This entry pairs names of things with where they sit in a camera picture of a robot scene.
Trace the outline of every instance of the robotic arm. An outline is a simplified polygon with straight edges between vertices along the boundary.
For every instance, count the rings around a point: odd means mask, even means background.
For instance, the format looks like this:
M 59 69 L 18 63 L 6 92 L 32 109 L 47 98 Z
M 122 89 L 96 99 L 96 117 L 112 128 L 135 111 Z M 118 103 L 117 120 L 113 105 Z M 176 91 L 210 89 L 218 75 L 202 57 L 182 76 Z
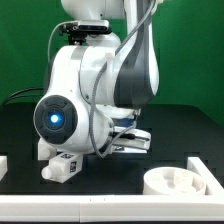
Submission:
M 135 126 L 140 109 L 158 89 L 151 14 L 162 1 L 61 2 L 76 19 L 60 27 L 71 46 L 57 53 L 49 88 L 34 112 L 39 153 L 63 152 L 42 171 L 45 179 L 58 182 L 81 170 L 83 154 L 105 157 L 117 146 L 149 148 L 150 134 Z M 126 19 L 128 36 L 122 44 L 104 18 Z M 127 117 L 133 125 L 115 126 L 114 119 Z

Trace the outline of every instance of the green background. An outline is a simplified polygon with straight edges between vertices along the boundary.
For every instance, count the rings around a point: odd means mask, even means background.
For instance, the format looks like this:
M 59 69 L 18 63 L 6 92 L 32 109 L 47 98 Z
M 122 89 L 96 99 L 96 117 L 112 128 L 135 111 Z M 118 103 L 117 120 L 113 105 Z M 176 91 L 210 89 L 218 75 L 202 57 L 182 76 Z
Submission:
M 224 0 L 165 0 L 159 6 L 153 29 L 160 87 L 151 103 L 193 105 L 224 127 L 223 12 Z M 43 85 L 48 38 L 67 20 L 60 0 L 0 0 L 0 102 Z M 124 23 L 112 21 L 112 27 L 123 39 Z M 63 44 L 55 36 L 52 54 Z

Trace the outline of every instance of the cable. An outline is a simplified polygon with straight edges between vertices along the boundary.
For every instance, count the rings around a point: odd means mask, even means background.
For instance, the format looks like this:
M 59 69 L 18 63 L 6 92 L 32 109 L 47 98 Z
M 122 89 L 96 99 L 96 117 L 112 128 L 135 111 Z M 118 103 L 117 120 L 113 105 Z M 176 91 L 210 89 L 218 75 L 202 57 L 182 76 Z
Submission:
M 113 133 L 113 136 L 116 136 L 117 134 L 119 134 L 120 132 L 114 132 Z M 127 133 L 127 134 L 123 134 L 120 136 L 120 138 L 125 138 L 125 139 L 128 139 L 128 140 L 135 140 L 135 139 L 139 139 L 139 140 L 143 140 L 143 141 L 146 141 L 148 142 L 150 139 L 149 138 L 145 138 L 145 137 L 141 137 L 141 136 L 137 136 L 135 134 L 132 134 L 132 133 Z
M 0 105 L 0 108 L 4 107 L 9 101 L 18 99 L 18 98 L 24 98 L 24 97 L 36 97 L 36 96 L 43 96 L 42 94 L 32 94 L 32 95 L 20 95 L 22 93 L 31 92 L 31 91 L 43 91 L 42 87 L 35 87 L 35 88 L 28 88 L 23 89 L 20 91 L 17 91 L 10 95 L 8 98 L 6 98 Z
M 130 34 L 125 38 L 125 40 L 123 41 L 123 43 L 116 49 L 115 51 L 115 55 L 117 55 L 121 49 L 126 45 L 126 43 L 132 38 L 132 36 L 139 30 L 139 28 L 142 26 L 142 24 L 145 22 L 145 20 L 148 18 L 148 16 L 150 15 L 154 5 L 155 5 L 156 0 L 151 0 L 150 5 L 148 10 L 146 11 L 145 15 L 142 17 L 142 19 L 140 20 L 140 22 L 137 24 L 137 26 L 130 32 Z M 94 138 L 94 129 L 93 129 L 93 121 L 94 121 L 94 112 L 95 112 L 95 108 L 96 108 L 96 92 L 97 92 L 97 87 L 99 84 L 99 81 L 103 75 L 103 73 L 106 71 L 107 69 L 107 62 L 103 65 L 103 67 L 101 68 L 100 72 L 98 73 L 94 86 L 93 86 L 93 92 L 92 92 L 92 100 L 91 100 L 91 108 L 90 108 L 90 115 L 89 115 L 89 133 L 90 133 L 90 138 L 92 141 L 92 146 L 93 149 L 95 151 L 95 153 L 101 157 L 101 158 L 105 158 L 105 156 L 108 154 L 111 146 L 114 144 L 114 142 L 121 136 L 123 135 L 125 132 L 133 129 L 136 127 L 136 121 L 133 122 L 133 125 L 124 129 L 122 132 L 120 132 L 114 139 L 112 139 L 112 141 L 110 142 L 110 144 L 108 145 L 108 147 L 106 148 L 106 150 L 104 151 L 104 153 L 101 153 L 99 151 L 99 149 L 97 148 L 96 142 L 95 142 L 95 138 Z
M 66 24 L 68 24 L 68 23 L 74 23 L 74 21 L 67 21 L 67 22 L 59 23 L 59 24 L 53 29 L 53 31 L 51 32 L 50 38 L 49 38 L 49 40 L 48 40 L 48 46 L 47 46 L 47 59 L 48 59 L 48 62 L 50 62 L 50 60 L 51 60 L 51 57 L 50 57 L 50 51 L 51 51 L 51 42 L 52 42 L 54 33 L 56 32 L 56 30 L 57 30 L 60 26 L 66 25 Z

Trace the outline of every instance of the black cable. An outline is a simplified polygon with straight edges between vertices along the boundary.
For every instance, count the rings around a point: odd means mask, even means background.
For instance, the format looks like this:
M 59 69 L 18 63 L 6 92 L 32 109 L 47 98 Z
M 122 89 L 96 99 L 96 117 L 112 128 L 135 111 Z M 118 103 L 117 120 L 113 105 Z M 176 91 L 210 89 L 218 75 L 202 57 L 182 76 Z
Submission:
M 40 96 L 43 96 L 43 94 L 21 95 L 23 93 L 31 92 L 31 91 L 43 91 L 43 88 L 42 87 L 35 87 L 35 88 L 28 88 L 28 89 L 19 90 L 19 91 L 13 93 L 12 95 L 10 95 L 5 100 L 3 100 L 3 102 L 0 105 L 0 109 L 3 108 L 9 101 L 14 100 L 14 99 L 25 98 L 25 97 L 37 97 L 37 96 L 40 97 Z
M 120 132 L 114 132 L 113 133 L 113 137 L 117 136 Z M 120 136 L 120 138 L 126 138 L 128 140 L 135 140 L 135 139 L 139 139 L 139 140 L 144 140 L 146 142 L 150 141 L 149 138 L 145 138 L 145 137 L 141 137 L 141 136 L 137 136 L 135 134 L 132 133 L 126 133 Z

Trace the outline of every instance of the black table surface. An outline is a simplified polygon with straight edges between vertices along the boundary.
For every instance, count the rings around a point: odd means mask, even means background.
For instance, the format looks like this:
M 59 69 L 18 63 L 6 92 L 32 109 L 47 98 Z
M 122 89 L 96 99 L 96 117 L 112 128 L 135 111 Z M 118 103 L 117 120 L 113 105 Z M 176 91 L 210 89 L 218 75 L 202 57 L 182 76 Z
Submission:
M 48 162 L 37 161 L 39 137 L 33 126 L 35 104 L 9 104 L 0 111 L 0 155 L 7 155 L 8 173 L 0 182 L 7 195 L 139 195 L 143 175 L 152 168 L 186 168 L 199 157 L 224 185 L 224 129 L 192 106 L 148 105 L 137 128 L 152 135 L 147 154 L 86 155 L 83 169 L 65 183 L 44 180 Z

